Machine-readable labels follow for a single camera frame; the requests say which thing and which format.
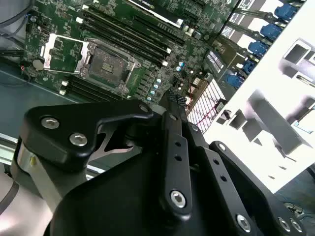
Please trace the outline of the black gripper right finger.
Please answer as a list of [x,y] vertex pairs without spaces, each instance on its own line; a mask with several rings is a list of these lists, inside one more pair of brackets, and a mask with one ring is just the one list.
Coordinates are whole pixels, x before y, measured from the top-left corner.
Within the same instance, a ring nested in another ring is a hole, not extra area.
[[179,107],[189,151],[201,174],[199,196],[213,211],[205,222],[214,236],[305,236],[307,230],[221,141],[207,144]]

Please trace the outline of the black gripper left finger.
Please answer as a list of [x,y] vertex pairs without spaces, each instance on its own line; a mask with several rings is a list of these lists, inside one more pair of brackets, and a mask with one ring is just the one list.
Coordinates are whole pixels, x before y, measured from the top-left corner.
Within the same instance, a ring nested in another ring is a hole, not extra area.
[[141,148],[162,160],[161,207],[175,218],[192,211],[188,145],[182,135],[185,110],[173,92],[157,105],[141,100],[40,106],[28,110],[21,131],[21,156],[39,164],[21,168],[49,208],[85,182],[89,162],[109,155],[130,157]]

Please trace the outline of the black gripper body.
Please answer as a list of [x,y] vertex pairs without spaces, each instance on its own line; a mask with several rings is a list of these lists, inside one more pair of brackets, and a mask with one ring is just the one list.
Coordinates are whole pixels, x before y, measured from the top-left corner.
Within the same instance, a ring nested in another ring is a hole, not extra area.
[[160,203],[161,160],[139,154],[71,190],[50,223],[52,236],[230,236],[232,225],[206,172],[204,150],[190,157],[200,171],[190,172],[192,214],[175,219]]

